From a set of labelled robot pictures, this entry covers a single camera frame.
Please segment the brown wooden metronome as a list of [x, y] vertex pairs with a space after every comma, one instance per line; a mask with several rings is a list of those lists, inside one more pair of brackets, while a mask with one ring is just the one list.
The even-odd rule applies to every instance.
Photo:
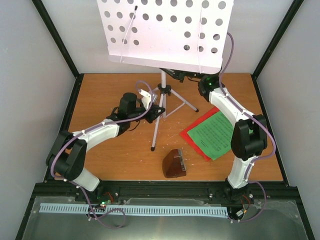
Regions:
[[172, 149], [162, 161], [162, 172], [165, 178], [180, 178], [187, 175], [186, 171], [182, 171], [179, 160], [178, 148]]

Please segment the red sheet music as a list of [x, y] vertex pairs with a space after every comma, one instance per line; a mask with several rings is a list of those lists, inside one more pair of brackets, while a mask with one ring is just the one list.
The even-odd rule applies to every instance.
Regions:
[[200, 140], [202, 137], [200, 136], [200, 133], [197, 129], [201, 129], [199, 125], [201, 125], [204, 121], [211, 118], [213, 115], [218, 113], [220, 110], [217, 107], [213, 107], [208, 112], [206, 112], [204, 115], [199, 117], [197, 120], [195, 120], [191, 125], [186, 127], [184, 130], [180, 132], [180, 136], [195, 150], [195, 152], [203, 157], [205, 161], [210, 161], [211, 158], [207, 156], [203, 150], [198, 146], [198, 143], [200, 143]]

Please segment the green sheet music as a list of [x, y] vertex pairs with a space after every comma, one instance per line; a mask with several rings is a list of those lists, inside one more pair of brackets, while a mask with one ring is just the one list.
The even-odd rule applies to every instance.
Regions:
[[213, 161], [231, 150], [234, 127], [221, 111], [205, 120], [199, 128], [197, 131], [202, 139], [197, 144]]

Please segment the lilac music stand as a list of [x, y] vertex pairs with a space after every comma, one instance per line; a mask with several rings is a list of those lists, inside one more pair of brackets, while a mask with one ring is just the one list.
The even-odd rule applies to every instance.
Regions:
[[172, 90], [162, 69], [222, 71], [231, 0], [99, 0], [108, 59], [161, 70], [160, 105]]

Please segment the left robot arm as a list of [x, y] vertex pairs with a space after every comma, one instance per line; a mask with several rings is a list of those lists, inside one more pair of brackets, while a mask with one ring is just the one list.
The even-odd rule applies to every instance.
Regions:
[[151, 98], [156, 98], [155, 95], [144, 90], [139, 93], [142, 99], [132, 92], [124, 93], [119, 106], [92, 127], [75, 132], [61, 131], [46, 159], [50, 173], [86, 189], [86, 195], [92, 201], [101, 200], [104, 188], [99, 185], [100, 179], [84, 167], [86, 153], [102, 142], [122, 135], [130, 128], [131, 122], [146, 120], [151, 124], [166, 110], [153, 103]]

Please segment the clear plastic metronome cover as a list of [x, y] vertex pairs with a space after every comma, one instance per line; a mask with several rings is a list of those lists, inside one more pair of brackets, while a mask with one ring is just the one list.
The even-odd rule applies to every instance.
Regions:
[[185, 166], [185, 163], [184, 163], [184, 158], [183, 158], [182, 151], [180, 149], [178, 149], [178, 157], [179, 157], [181, 169], [182, 169], [182, 171], [185, 172], [186, 171], [186, 166]]

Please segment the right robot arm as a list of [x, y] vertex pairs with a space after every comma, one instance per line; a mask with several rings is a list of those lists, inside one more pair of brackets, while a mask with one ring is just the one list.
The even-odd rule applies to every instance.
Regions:
[[222, 83], [223, 72], [206, 74], [166, 68], [162, 71], [180, 82], [186, 77], [199, 79], [199, 94], [217, 107], [233, 126], [230, 146], [234, 160], [226, 181], [230, 191], [244, 188], [255, 162], [268, 146], [265, 117], [246, 110], [230, 94]]

